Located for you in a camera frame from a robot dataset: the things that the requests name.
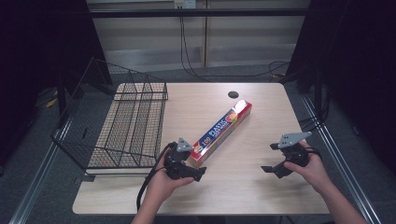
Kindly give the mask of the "long plastic wrap box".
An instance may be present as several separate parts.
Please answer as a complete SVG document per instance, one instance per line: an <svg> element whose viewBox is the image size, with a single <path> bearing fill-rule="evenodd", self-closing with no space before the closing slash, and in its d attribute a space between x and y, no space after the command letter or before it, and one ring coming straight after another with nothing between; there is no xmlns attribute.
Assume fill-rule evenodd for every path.
<svg viewBox="0 0 396 224"><path fill-rule="evenodd" d="M193 144L188 161L199 168L222 142L250 114L252 104L245 100L238 101L226 112L201 138Z"/></svg>

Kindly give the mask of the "white wall socket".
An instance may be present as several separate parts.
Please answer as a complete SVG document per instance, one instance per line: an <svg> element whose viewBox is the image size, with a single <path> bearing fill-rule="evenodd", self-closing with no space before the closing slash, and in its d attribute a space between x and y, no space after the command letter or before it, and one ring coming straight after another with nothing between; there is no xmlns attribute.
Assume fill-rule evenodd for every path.
<svg viewBox="0 0 396 224"><path fill-rule="evenodd" d="M174 0L175 9L196 9L196 0Z"/></svg>

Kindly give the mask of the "black horizontal frame bar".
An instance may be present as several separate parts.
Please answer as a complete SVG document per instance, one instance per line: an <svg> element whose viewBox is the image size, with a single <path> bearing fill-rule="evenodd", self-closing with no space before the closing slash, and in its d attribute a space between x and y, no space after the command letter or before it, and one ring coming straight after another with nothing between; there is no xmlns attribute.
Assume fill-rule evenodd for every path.
<svg viewBox="0 0 396 224"><path fill-rule="evenodd" d="M168 18L168 17L244 17L244 16L306 16L311 10L301 8L218 8L218 9L149 9L91 10L93 18Z"/></svg>

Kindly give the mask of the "metal floor rail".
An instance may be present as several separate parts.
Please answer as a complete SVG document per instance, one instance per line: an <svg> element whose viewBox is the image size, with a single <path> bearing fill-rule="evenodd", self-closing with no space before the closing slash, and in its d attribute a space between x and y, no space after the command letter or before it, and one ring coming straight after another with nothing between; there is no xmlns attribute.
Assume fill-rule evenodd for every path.
<svg viewBox="0 0 396 224"><path fill-rule="evenodd" d="M363 188L357 181L357 178L352 173L350 167L347 164L347 161L345 160L344 156L340 151L340 148L333 140L327 126L324 124L323 121L320 121L318 119L318 116L315 113L314 103L308 97L303 97L302 101L304 102L304 106L310 118L314 121L320 138L322 139L324 145L332 156L336 167L338 168L341 176L346 182L346 186L349 189L355 203L359 207L362 215L369 224L382 224L371 201L369 200Z"/></svg>
<svg viewBox="0 0 396 224"><path fill-rule="evenodd" d="M55 142L55 139L66 138L69 127L67 121L65 128L55 129L52 133L48 151L8 224L58 223L70 210L74 187L67 171L73 170L73 166L60 150L60 144Z"/></svg>

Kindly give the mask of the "dark curtain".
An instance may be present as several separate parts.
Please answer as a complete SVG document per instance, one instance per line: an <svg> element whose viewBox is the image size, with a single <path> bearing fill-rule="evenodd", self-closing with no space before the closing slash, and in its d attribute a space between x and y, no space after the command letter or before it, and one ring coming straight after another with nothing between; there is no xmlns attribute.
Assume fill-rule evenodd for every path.
<svg viewBox="0 0 396 224"><path fill-rule="evenodd" d="M72 89L91 58L104 59L88 0L0 0L0 166L35 111L37 95Z"/></svg>
<svg viewBox="0 0 396 224"><path fill-rule="evenodd" d="M310 0L288 73L319 78L396 175L396 0Z"/></svg>

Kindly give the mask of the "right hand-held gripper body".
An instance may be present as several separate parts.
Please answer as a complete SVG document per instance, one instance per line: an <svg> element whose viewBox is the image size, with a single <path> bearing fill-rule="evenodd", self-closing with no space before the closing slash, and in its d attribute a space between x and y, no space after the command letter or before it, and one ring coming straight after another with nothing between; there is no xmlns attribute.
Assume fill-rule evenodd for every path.
<svg viewBox="0 0 396 224"><path fill-rule="evenodd" d="M311 132L303 132L284 133L281 136L278 148L283 152L285 160L277 166L278 170L276 173L278 175L291 174L291 170L284 166L286 161L298 164L300 166L306 166L308 164L308 153L306 149L300 144L300 142L311 135Z"/></svg>

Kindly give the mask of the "person's right hand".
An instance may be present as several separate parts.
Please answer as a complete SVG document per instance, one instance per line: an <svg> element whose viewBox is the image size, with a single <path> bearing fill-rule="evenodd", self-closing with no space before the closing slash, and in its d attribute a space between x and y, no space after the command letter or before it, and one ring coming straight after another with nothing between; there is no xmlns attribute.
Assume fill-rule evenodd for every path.
<svg viewBox="0 0 396 224"><path fill-rule="evenodd" d="M317 193L323 194L331 188L332 181L324 168L320 156L315 153L309 153L308 156L309 163L304 167L289 161L286 161L284 166L301 175Z"/></svg>

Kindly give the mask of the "person's left hand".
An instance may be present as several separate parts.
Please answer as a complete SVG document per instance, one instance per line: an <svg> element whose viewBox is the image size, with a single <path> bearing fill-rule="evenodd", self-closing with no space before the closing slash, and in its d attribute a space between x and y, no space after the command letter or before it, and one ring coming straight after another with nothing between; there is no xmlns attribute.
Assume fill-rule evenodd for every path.
<svg viewBox="0 0 396 224"><path fill-rule="evenodd" d="M162 204L172 195L175 189L189 185L193 181L194 179L192 177L184 177L176 180L170 178L161 162L156 167L154 176L148 182L143 204Z"/></svg>

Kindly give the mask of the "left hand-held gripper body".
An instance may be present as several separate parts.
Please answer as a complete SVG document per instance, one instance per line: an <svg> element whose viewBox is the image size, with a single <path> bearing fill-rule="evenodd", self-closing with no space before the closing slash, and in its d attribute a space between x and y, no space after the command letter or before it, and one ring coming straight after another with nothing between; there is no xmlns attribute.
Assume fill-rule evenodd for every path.
<svg viewBox="0 0 396 224"><path fill-rule="evenodd" d="M195 176L195 169L185 164L185 160L190 156L192 150L193 147L182 137L171 144L163 163L166 173L171 179Z"/></svg>

